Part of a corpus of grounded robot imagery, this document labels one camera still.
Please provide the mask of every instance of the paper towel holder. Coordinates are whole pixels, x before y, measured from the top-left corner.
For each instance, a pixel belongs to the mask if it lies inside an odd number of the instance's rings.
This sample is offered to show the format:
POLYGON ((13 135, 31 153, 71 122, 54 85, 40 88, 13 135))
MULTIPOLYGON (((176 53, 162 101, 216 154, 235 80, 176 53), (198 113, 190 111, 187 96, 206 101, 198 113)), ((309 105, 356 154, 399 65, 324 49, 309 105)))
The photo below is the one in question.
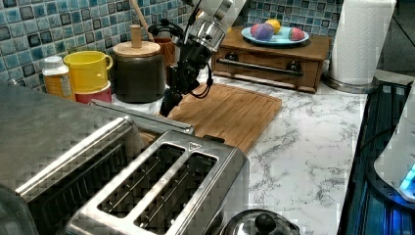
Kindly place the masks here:
POLYGON ((376 91, 376 89, 379 87, 379 84, 380 84, 380 81, 378 80, 376 76, 373 76, 373 79, 371 82, 367 84, 358 84, 358 85, 348 84, 342 81, 335 80, 333 77, 329 75, 328 71, 324 71, 321 74, 321 77, 322 77, 324 84, 326 84, 327 86, 335 90, 339 90, 339 91, 343 91, 343 92, 351 93, 351 94, 373 93, 376 91))

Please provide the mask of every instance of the red container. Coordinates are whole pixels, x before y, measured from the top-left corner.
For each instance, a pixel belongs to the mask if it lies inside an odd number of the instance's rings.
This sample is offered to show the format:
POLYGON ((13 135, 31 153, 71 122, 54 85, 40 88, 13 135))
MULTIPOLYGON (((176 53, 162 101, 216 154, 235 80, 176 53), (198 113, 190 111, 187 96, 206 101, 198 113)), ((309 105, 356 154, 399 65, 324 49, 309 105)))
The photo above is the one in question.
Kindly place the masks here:
POLYGON ((111 103, 111 83, 108 81, 107 85, 98 91, 91 92, 75 92, 76 101, 83 104, 88 104, 92 99, 111 103))

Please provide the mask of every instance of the drawer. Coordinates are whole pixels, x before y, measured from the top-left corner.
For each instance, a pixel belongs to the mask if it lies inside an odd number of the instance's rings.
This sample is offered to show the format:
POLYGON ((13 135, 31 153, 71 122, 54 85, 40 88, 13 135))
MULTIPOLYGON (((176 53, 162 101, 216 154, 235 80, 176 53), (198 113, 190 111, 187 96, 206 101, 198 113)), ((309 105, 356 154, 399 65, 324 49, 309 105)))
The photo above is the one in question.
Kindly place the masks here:
POLYGON ((317 89, 321 68, 322 62, 318 61, 230 48, 220 48, 212 57, 212 70, 216 75, 247 79, 260 78, 264 80, 262 83, 311 93, 315 93, 317 89), (287 66, 292 62, 300 65, 302 75, 298 75, 298 72, 286 72, 287 66))

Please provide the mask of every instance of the bottle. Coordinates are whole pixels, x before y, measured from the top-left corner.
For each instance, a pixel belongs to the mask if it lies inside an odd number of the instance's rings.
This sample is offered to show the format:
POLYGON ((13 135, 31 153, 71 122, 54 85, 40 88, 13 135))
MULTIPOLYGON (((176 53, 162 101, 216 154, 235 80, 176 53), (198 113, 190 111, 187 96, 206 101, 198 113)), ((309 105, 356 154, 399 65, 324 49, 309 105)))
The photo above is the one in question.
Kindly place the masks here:
POLYGON ((68 100, 76 101, 70 84, 69 68, 59 56, 48 57, 44 60, 42 70, 46 91, 68 100))

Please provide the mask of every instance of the wooden box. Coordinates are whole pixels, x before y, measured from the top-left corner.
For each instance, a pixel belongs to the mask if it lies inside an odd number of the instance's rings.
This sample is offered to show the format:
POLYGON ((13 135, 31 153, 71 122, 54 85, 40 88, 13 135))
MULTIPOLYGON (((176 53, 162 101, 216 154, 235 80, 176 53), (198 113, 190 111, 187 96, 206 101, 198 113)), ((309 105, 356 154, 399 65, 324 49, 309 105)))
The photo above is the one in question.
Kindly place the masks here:
POLYGON ((213 54, 213 74, 309 93, 317 91, 330 37, 310 35, 299 45, 276 48, 251 44, 241 30, 232 28, 213 54))

